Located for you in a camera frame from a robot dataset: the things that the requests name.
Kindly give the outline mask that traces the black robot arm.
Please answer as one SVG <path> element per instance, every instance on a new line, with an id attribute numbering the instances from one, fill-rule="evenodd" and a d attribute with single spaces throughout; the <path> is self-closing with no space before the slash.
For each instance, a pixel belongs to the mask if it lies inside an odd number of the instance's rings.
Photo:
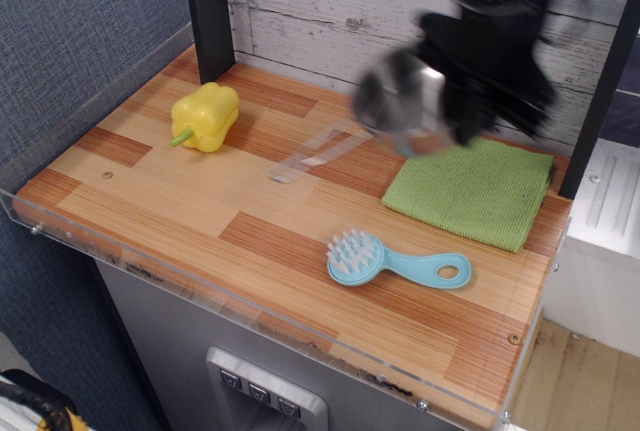
<path id="1" fill-rule="evenodd" d="M 556 91 L 533 55 L 551 0 L 457 0 L 457 18 L 427 13 L 418 56 L 444 76 L 439 99 L 447 133 L 468 144 L 501 118 L 529 137 Z M 578 0 L 589 8 L 589 0 Z"/>

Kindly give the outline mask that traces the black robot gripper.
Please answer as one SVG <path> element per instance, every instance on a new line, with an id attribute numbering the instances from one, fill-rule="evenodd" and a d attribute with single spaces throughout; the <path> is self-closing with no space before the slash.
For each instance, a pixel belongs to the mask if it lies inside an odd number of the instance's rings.
<path id="1" fill-rule="evenodd" d="M 529 137 L 538 135 L 556 91 L 539 68 L 533 49 L 542 12 L 489 16 L 463 10 L 459 18 L 426 13 L 418 50 L 446 61 L 441 103 L 454 141 L 467 146 L 501 118 Z"/>

